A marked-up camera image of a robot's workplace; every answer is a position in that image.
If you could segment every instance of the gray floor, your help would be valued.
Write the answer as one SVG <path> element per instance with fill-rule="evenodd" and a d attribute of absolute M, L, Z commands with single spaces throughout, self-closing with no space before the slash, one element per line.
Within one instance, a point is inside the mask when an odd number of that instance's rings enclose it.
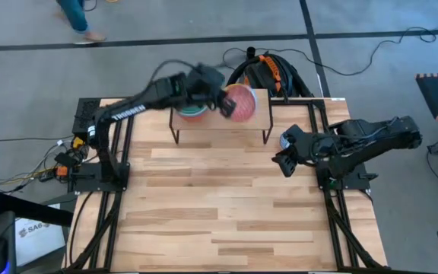
<path fill-rule="evenodd" d="M 87 14 L 93 28 L 112 41 L 306 33 L 296 0 L 97 0 Z M 396 31 L 437 27 L 438 0 L 307 0 L 315 33 Z M 48 0 L 0 0 L 0 46 L 73 43 L 81 38 L 53 14 Z M 342 72 L 363 68 L 380 38 L 318 40 L 322 61 Z M 130 46 L 103 49 L 53 49 L 0 52 L 1 137 L 65 136 L 71 132 L 79 97 L 112 97 L 140 91 L 165 59 L 217 64 L 224 50 L 237 46 L 301 49 L 308 40 Z M 308 87 L 320 96 L 315 67 L 297 53 L 282 53 Z M 233 64 L 240 54 L 231 52 Z M 166 67 L 161 74 L 180 70 Z M 438 272 L 438 180 L 425 161 L 426 145 L 438 140 L 433 120 L 414 80 L 438 72 L 438 37 L 423 43 L 407 37 L 385 44 L 362 75 L 343 77 L 329 70 L 333 97 L 346 97 L 353 118 L 370 121 L 414 117 L 424 143 L 413 151 L 391 151 L 367 163 L 379 173 L 373 199 L 389 265 L 395 269 Z M 231 71 L 222 71 L 228 76 Z M 0 177 L 30 170 L 53 142 L 1 143 Z M 438 170 L 438 158 L 431 158 Z M 16 195 L 42 202 L 64 194 L 66 186 L 34 183 Z"/>

